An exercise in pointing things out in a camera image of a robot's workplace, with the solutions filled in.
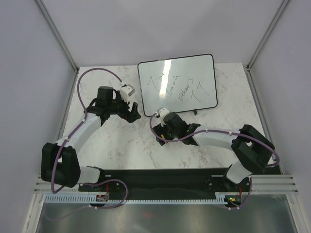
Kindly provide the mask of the black-framed small whiteboard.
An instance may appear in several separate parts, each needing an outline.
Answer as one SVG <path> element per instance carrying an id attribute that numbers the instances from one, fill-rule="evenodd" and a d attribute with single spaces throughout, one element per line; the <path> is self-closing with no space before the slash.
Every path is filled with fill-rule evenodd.
<path id="1" fill-rule="evenodd" d="M 138 77 L 147 117 L 161 107 L 181 113 L 218 105 L 212 54 L 141 62 Z"/>

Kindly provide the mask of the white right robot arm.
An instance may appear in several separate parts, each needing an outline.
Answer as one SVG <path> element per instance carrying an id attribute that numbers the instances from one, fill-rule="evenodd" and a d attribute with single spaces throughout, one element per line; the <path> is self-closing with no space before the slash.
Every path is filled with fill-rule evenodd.
<path id="1" fill-rule="evenodd" d="M 251 125 L 240 129 L 207 128 L 201 124 L 188 124 L 177 113 L 165 108 L 157 110 L 152 118 L 160 123 L 150 129 L 160 145 L 181 142 L 193 146 L 214 146 L 232 151 L 237 162 L 230 165 L 222 179 L 223 188 L 234 191 L 243 179 L 263 174 L 268 167 L 279 164 L 275 146 Z"/>

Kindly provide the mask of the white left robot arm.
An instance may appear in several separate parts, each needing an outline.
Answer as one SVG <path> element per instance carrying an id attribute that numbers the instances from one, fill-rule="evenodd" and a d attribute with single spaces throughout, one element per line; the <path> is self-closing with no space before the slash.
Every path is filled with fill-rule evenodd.
<path id="1" fill-rule="evenodd" d="M 106 179 L 100 176 L 100 169 L 80 166 L 78 153 L 111 115 L 118 115 L 129 123 L 140 119 L 138 104 L 129 101 L 134 92 L 131 85 L 124 85 L 118 91 L 108 86 L 99 87 L 97 97 L 84 110 L 82 119 L 70 134 L 43 146 L 41 179 L 64 187 L 89 183 L 95 191 L 104 190 Z"/>

